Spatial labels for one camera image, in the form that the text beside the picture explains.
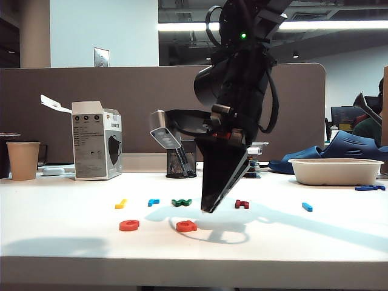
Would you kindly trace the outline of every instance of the white tray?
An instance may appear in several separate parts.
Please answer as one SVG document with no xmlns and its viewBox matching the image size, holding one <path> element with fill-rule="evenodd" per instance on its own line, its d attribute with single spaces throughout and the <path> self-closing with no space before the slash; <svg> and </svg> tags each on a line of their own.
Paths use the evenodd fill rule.
<svg viewBox="0 0 388 291">
<path fill-rule="evenodd" d="M 306 185 L 373 185 L 381 161 L 372 159 L 290 159 L 296 180 Z"/>
</svg>

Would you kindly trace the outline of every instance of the blue slipper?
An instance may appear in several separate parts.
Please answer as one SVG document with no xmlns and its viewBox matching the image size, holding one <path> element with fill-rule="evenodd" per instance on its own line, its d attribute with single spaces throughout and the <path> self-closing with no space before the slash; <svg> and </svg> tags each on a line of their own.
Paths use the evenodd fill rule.
<svg viewBox="0 0 388 291">
<path fill-rule="evenodd" d="M 353 158 L 388 161 L 388 146 L 378 147 L 373 138 L 363 138 L 340 130 L 324 149 L 309 147 L 296 153 L 289 153 L 281 161 L 270 161 L 269 167 L 278 173 L 293 175 L 289 159 Z"/>
</svg>

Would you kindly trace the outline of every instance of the fluorescent light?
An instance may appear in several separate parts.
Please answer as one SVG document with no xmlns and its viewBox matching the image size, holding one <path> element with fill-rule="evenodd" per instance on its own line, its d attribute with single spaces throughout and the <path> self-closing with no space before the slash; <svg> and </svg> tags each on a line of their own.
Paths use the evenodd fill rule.
<svg viewBox="0 0 388 291">
<path fill-rule="evenodd" d="M 387 29 L 388 21 L 287 21 L 279 30 L 314 30 L 314 29 Z"/>
<path fill-rule="evenodd" d="M 209 26 L 211 30 L 219 30 L 218 22 L 211 22 Z M 279 27 L 279 31 L 281 32 L 316 29 L 388 29 L 388 21 L 286 21 Z M 159 23 L 158 30 L 160 32 L 204 32 L 206 30 L 206 24 L 204 22 Z"/>
<path fill-rule="evenodd" d="M 218 22 L 209 24 L 211 30 L 219 30 Z M 160 32 L 204 32 L 206 30 L 205 22 L 189 22 L 189 23 L 159 23 L 158 30 Z"/>
</svg>

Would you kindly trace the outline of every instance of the cardboard box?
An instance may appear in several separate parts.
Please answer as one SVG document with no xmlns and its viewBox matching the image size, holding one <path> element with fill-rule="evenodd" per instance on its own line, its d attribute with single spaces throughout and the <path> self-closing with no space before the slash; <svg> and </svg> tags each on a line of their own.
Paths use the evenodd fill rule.
<svg viewBox="0 0 388 291">
<path fill-rule="evenodd" d="M 42 104 L 72 114 L 75 179 L 107 180 L 122 172 L 121 115 L 99 101 L 73 102 L 72 109 L 41 95 Z"/>
</svg>

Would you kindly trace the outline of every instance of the ceiling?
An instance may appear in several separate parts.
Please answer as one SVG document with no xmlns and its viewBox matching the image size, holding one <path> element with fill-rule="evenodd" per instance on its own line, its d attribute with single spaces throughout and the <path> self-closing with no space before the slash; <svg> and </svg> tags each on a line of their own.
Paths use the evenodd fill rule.
<svg viewBox="0 0 388 291">
<path fill-rule="evenodd" d="M 159 23 L 204 22 L 209 7 L 225 0 L 159 0 Z M 215 10 L 213 21 L 218 20 Z M 388 0 L 300 0 L 285 11 L 287 21 L 388 20 Z M 279 62 L 301 62 L 336 53 L 388 44 L 387 30 L 315 30 L 276 33 L 272 55 Z M 160 32 L 161 65 L 209 64 L 214 50 L 204 32 Z M 293 52 L 300 57 L 293 59 Z"/>
</svg>

